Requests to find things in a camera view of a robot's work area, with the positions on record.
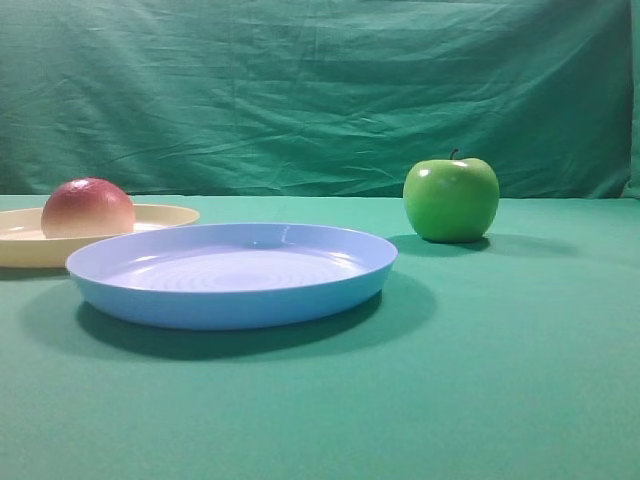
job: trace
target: plate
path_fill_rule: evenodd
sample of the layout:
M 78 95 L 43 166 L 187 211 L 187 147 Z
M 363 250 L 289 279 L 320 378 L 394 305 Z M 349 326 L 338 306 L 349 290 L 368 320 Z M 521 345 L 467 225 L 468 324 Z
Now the plate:
M 230 223 L 124 235 L 74 252 L 84 299 L 122 320 L 190 330 L 319 319 L 378 293 L 398 255 L 375 235 L 323 225 Z
M 135 232 L 195 223 L 200 214 L 171 205 L 135 205 Z M 45 238 L 40 229 L 42 208 L 0 212 L 0 267 L 62 268 L 77 249 L 113 236 Z

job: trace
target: green tablecloth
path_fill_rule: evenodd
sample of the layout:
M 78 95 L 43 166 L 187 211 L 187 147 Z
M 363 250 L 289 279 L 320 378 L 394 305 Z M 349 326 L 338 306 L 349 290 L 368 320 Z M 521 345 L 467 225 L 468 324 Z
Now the green tablecloth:
M 401 255 L 354 311 L 228 333 L 129 325 L 63 272 L 0 270 L 2 479 L 640 478 L 637 201 L 504 200 L 473 248 L 419 240 L 400 199 L 136 201 Z

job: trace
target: blue plate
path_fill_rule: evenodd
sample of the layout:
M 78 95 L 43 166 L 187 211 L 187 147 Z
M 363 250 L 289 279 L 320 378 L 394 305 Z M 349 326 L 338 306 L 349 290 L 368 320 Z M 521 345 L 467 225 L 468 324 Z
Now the blue plate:
M 398 255 L 336 227 L 242 223 L 102 240 L 67 259 L 84 299 L 130 322 L 192 330 L 314 320 L 379 292 Z

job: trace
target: yellow plate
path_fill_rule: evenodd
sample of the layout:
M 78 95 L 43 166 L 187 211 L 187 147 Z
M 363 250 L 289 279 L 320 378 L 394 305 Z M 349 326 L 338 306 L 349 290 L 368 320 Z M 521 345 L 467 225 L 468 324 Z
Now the yellow plate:
M 195 223 L 200 214 L 171 205 L 135 205 L 135 232 Z M 45 238 L 40 229 L 42 208 L 0 212 L 0 267 L 59 268 L 67 257 L 90 243 L 116 235 L 81 238 Z

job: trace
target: green apple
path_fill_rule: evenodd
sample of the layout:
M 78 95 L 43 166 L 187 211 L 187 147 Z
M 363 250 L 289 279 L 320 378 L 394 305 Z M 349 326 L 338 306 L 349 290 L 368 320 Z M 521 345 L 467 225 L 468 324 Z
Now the green apple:
M 425 240 L 480 240 L 498 210 L 500 188 L 493 169 L 479 158 L 418 162 L 404 183 L 404 208 L 411 227 Z

